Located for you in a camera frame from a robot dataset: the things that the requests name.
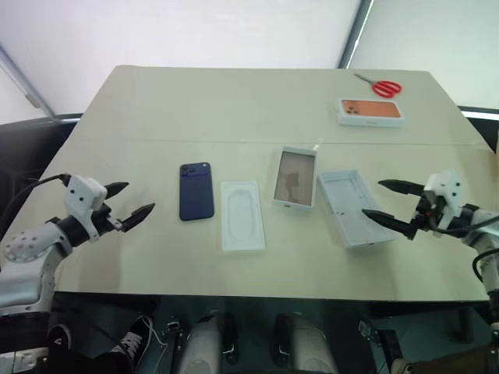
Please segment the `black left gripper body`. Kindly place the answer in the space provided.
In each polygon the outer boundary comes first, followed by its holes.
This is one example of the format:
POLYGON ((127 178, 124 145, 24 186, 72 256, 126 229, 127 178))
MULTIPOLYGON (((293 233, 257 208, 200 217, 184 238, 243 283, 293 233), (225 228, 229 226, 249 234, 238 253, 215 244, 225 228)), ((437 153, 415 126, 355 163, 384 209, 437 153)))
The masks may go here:
POLYGON ((91 221, 99 235, 107 234, 111 231, 127 232, 130 226, 125 222, 115 219, 111 215, 111 208, 103 203, 99 210, 95 210, 91 215, 91 221))

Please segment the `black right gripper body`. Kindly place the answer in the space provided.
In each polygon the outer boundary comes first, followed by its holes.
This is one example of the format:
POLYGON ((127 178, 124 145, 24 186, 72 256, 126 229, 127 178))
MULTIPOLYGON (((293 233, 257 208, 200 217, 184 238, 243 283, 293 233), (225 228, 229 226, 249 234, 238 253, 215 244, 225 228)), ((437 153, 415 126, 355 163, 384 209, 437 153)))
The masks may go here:
POLYGON ((443 196, 431 196, 428 199, 422 192, 413 192, 419 197, 412 219, 409 222, 409 235, 415 235, 417 231, 433 231, 439 233, 438 223, 444 215, 447 202, 443 196))

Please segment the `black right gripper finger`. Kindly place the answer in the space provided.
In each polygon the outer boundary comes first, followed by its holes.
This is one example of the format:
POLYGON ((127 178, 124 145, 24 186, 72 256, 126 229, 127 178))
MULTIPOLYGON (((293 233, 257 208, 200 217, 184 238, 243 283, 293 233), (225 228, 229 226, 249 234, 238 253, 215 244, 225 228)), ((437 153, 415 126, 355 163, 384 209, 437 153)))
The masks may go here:
POLYGON ((404 195, 422 195, 422 186, 414 182, 408 182, 398 179, 385 179, 378 182, 379 185, 390 189, 393 192, 401 193, 404 195))
POLYGON ((406 238, 414 238, 416 228, 407 222, 396 219, 393 215, 381 212, 379 210, 362 209, 362 212, 377 224, 403 234, 406 238))

